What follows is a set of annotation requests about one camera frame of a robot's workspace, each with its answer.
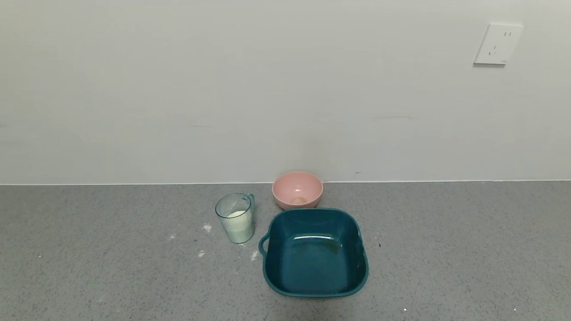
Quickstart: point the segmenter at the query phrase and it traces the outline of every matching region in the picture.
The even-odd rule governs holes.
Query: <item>teal plastic basin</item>
[[[268,250],[264,242],[269,239]],[[334,208],[296,208],[278,214],[258,244],[263,271],[276,292],[304,298],[347,296],[369,273],[357,222]]]

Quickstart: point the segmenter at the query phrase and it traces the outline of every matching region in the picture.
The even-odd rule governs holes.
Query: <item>white wall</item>
[[[522,23],[505,68],[489,22]],[[3,1],[0,183],[571,178],[571,2]]]

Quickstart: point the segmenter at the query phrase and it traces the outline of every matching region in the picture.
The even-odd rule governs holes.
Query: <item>pink bowl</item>
[[[308,172],[287,172],[274,182],[272,193],[279,207],[315,207],[323,193],[323,183]]]

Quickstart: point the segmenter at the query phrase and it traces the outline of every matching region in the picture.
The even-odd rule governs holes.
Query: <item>bowl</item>
[[[258,250],[263,256],[266,282],[286,296],[352,295],[365,285],[369,274],[357,222],[334,208],[281,212],[258,243]]]
[[[315,207],[323,193],[323,183],[308,172],[287,172],[274,182],[272,193],[284,210]]]

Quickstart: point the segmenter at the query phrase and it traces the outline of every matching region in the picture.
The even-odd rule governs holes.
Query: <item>white liquid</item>
[[[251,215],[245,214],[245,211],[235,211],[228,215],[226,218],[231,218],[232,220],[228,223],[228,229],[231,231],[243,231],[252,225]]]
[[[222,225],[226,234],[234,243],[242,243],[252,237],[254,224],[252,215],[246,211],[235,211],[228,215]]]
[[[244,214],[245,211],[235,211],[234,213],[228,215],[228,218],[235,218],[238,215]]]

